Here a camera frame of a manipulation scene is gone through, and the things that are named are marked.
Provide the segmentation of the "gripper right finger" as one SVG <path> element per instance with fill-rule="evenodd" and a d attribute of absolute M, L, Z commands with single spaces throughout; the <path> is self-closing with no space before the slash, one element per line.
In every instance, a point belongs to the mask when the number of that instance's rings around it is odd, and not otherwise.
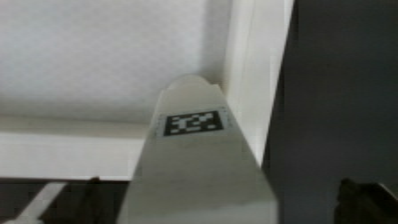
<path fill-rule="evenodd" d="M 398 224 L 398 195 L 383 183 L 340 183 L 335 224 Z"/>

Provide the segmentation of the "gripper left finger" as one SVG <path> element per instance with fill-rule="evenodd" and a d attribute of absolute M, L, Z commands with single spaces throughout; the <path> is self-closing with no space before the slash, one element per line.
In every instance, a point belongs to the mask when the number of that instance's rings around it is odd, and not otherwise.
<path fill-rule="evenodd" d="M 118 224 L 127 187 L 98 177 L 50 182 L 11 224 Z"/>

